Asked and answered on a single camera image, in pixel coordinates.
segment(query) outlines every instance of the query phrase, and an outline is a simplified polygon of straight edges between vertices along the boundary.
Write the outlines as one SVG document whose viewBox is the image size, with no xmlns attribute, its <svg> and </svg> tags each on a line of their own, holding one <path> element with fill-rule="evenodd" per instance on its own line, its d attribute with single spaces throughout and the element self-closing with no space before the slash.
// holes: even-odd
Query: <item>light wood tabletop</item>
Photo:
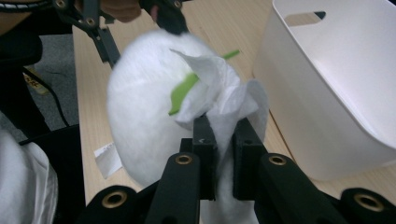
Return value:
<svg viewBox="0 0 396 224">
<path fill-rule="evenodd" d="M 202 38 L 218 54 L 234 49 L 241 51 L 228 62 L 245 81 L 254 78 L 252 67 L 271 9 L 270 0 L 194 0 L 183 5 L 190 31 Z M 157 29 L 146 12 L 133 22 L 116 21 L 109 27 L 120 53 L 138 35 Z M 95 163 L 93 152 L 112 142 L 106 114 L 106 85 L 111 68 L 108 63 L 102 63 L 93 42 L 85 33 L 75 28 L 73 36 L 84 183 L 88 203 L 96 193 L 106 187 L 137 186 L 123 169 L 104 179 Z M 272 116 L 267 123 L 264 144 L 271 152 L 290 156 L 287 144 Z M 339 180 L 313 182 L 320 190 L 336 198 L 339 198 L 343 189 L 361 187 L 373 190 L 396 203 L 396 165 Z"/>
</svg>

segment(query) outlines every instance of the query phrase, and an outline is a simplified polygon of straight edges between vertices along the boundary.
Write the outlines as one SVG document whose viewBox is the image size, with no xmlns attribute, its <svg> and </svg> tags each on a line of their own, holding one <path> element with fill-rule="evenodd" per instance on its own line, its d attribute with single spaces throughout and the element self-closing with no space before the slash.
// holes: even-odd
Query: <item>metal mounting hole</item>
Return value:
<svg viewBox="0 0 396 224">
<path fill-rule="evenodd" d="M 382 204 L 377 198 L 368 194 L 358 193 L 355 194 L 353 198 L 360 206 L 374 212 L 381 212 L 385 208 L 384 204 Z"/>
<path fill-rule="evenodd" d="M 95 25 L 95 20 L 93 18 L 88 18 L 86 20 L 87 24 L 89 24 L 90 26 L 94 26 Z"/>
<path fill-rule="evenodd" d="M 280 156 L 272 156 L 269 158 L 269 160 L 271 163 L 273 163 L 275 165 L 285 165 L 286 164 L 286 160 Z"/>
<path fill-rule="evenodd" d="M 181 7 L 181 3 L 179 1 L 175 1 L 175 7 Z"/>
<path fill-rule="evenodd" d="M 102 200 L 102 206 L 105 208 L 116 208 L 125 203 L 128 195 L 123 190 L 116 190 L 106 195 Z"/>
<path fill-rule="evenodd" d="M 180 165 L 187 165 L 192 162 L 192 157 L 188 155 L 181 155 L 176 157 L 176 163 Z"/>
<path fill-rule="evenodd" d="M 60 8 L 64 8 L 64 7 L 66 7 L 66 4 L 64 3 L 64 0 L 57 0 L 56 6 L 58 6 Z"/>
</svg>

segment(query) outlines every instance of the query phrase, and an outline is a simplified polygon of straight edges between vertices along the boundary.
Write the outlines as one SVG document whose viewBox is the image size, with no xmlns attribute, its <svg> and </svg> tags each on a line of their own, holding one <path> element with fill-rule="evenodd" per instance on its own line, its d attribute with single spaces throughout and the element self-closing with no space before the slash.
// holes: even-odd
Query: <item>gray carpet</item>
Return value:
<svg viewBox="0 0 396 224">
<path fill-rule="evenodd" d="M 35 70 L 57 94 L 64 116 L 70 125 L 78 123 L 78 100 L 76 69 L 72 35 L 44 35 L 43 57 L 35 64 Z M 46 119 L 51 130 L 65 127 L 52 95 L 37 93 L 29 86 L 30 92 Z M 0 126 L 9 130 L 17 141 L 25 140 L 24 134 L 0 112 Z"/>
</svg>

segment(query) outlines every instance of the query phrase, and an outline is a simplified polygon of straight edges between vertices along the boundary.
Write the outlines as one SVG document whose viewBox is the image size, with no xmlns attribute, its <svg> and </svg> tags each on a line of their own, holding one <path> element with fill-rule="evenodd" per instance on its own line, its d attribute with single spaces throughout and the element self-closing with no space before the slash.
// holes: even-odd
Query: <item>white fabric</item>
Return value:
<svg viewBox="0 0 396 224">
<path fill-rule="evenodd" d="M 52 223 L 58 180 L 46 154 L 0 130 L 0 223 Z"/>
<path fill-rule="evenodd" d="M 180 111 L 169 116 L 171 91 L 194 72 L 199 81 Z M 107 89 L 107 112 L 113 139 L 127 173 L 146 187 L 161 178 L 167 159 L 191 138 L 195 118 L 206 113 L 219 147 L 215 202 L 202 202 L 209 223 L 257 223 L 253 203 L 233 198 L 233 153 L 230 139 L 236 122 L 249 117 L 264 137 L 268 105 L 256 80 L 242 84 L 236 72 L 192 34 L 162 30 L 138 37 L 116 64 Z"/>
</svg>

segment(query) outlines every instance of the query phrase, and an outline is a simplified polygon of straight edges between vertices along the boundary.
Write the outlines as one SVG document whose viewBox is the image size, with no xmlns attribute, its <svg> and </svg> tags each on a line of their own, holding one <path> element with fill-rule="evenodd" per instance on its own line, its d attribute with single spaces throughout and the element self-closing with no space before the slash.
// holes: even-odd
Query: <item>white storage box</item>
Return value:
<svg viewBox="0 0 396 224">
<path fill-rule="evenodd" d="M 315 24 L 288 16 L 324 11 Z M 396 161 L 396 7 L 275 0 L 254 75 L 303 171 L 329 180 Z"/>
</svg>

